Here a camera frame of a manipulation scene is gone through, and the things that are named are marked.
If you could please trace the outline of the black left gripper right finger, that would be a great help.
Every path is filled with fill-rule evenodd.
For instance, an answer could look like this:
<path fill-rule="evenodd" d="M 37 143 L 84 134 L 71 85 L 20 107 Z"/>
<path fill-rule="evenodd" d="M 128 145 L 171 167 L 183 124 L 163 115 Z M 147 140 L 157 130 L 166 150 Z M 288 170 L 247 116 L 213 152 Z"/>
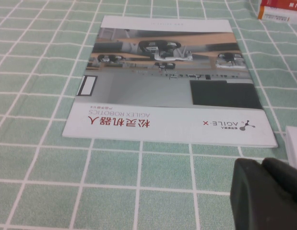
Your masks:
<path fill-rule="evenodd" d="M 276 158 L 265 158 L 261 164 L 278 185 L 297 202 L 297 169 Z"/>

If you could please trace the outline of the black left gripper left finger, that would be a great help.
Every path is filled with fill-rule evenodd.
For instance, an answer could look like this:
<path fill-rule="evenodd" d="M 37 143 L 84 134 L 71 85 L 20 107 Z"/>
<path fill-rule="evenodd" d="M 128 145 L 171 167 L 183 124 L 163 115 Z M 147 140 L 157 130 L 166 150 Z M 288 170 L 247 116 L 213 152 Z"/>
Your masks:
<path fill-rule="evenodd" d="M 297 202 L 255 160 L 235 161 L 230 203 L 237 230 L 297 230 Z"/>

